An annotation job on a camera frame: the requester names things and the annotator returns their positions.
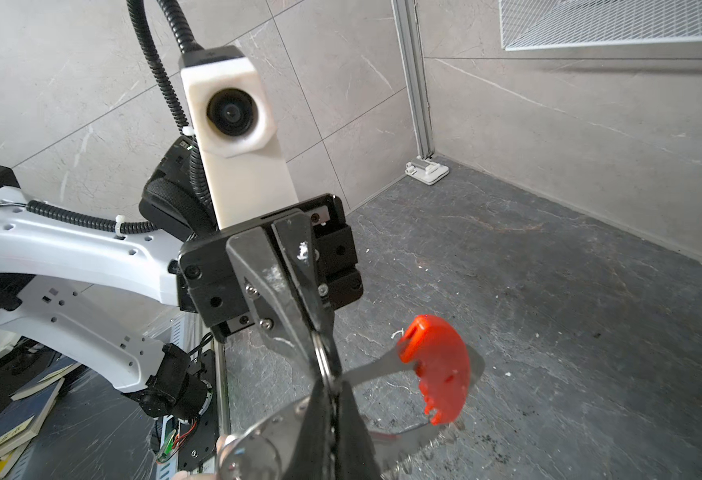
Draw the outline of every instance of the black camera lens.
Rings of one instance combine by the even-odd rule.
[[[221,90],[207,105],[207,117],[226,135],[240,137],[255,123],[255,102],[246,92],[235,88]]]

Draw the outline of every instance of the metal mesh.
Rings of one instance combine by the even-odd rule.
[[[499,0],[506,50],[702,40],[702,0]]]

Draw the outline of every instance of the red plastic handle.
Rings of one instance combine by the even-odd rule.
[[[398,344],[407,341],[399,359],[418,362],[415,374],[420,377],[425,414],[436,409],[431,418],[434,425],[454,422],[465,405],[471,381],[469,353],[463,339],[444,319],[418,315]]]

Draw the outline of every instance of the book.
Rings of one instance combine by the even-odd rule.
[[[73,372],[79,365],[81,365],[81,363],[77,362],[76,360],[69,359],[65,355],[60,356],[57,360],[52,362],[49,367],[42,370],[33,379],[29,380],[28,383],[15,390],[10,398],[13,400],[20,400],[21,398],[31,396],[47,386],[52,385],[58,379],[68,375],[68,373]]]
[[[10,473],[10,470],[12,467],[18,463],[18,460],[20,459],[20,456],[23,455],[23,452],[25,452],[25,448],[28,446],[30,443],[30,440],[23,445],[17,447],[15,450],[12,452],[8,453],[7,455],[4,455],[0,458],[0,480],[4,477],[7,476],[7,474]]]
[[[0,459],[39,434],[63,381],[12,402],[0,413]]]

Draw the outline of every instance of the metal ring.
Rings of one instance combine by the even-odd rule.
[[[317,331],[311,332],[311,340],[313,340],[313,350],[317,355],[317,363],[319,364],[319,373],[322,374],[322,382],[327,392],[332,390],[333,378],[329,373],[329,360],[327,360],[327,352],[324,349],[322,337]]]

